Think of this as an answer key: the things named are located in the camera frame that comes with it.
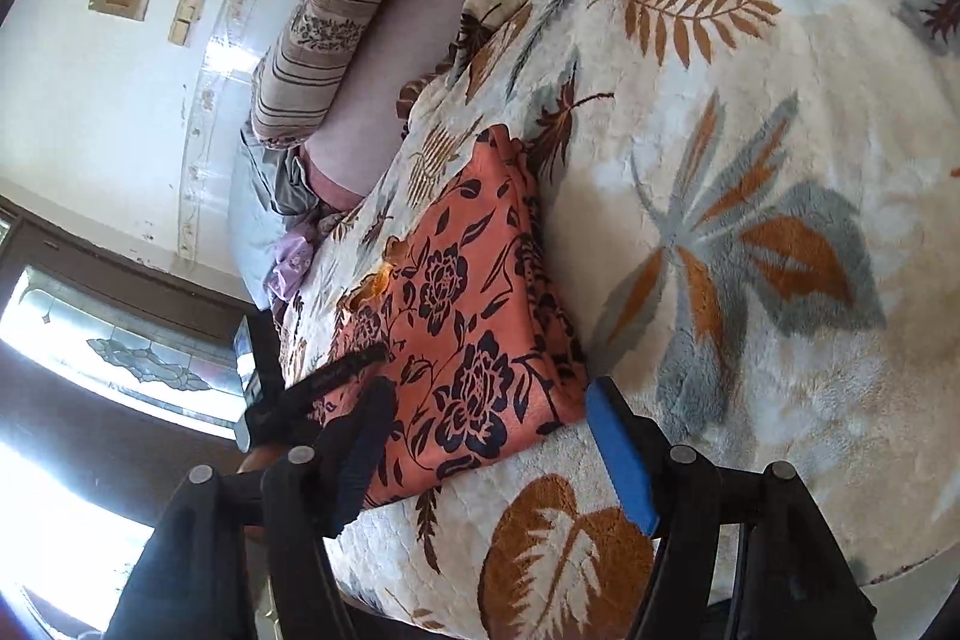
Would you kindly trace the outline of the person's right hand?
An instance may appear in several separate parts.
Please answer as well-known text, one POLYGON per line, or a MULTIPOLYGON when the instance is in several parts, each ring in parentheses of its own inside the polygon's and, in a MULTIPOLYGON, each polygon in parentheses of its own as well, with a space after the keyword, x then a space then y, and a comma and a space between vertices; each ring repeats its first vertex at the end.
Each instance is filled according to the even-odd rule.
POLYGON ((245 455, 242 463, 239 465, 238 473, 255 473, 256 471, 267 470, 272 464, 277 463, 279 459, 285 458, 290 450, 285 443, 268 443, 260 445, 245 455))

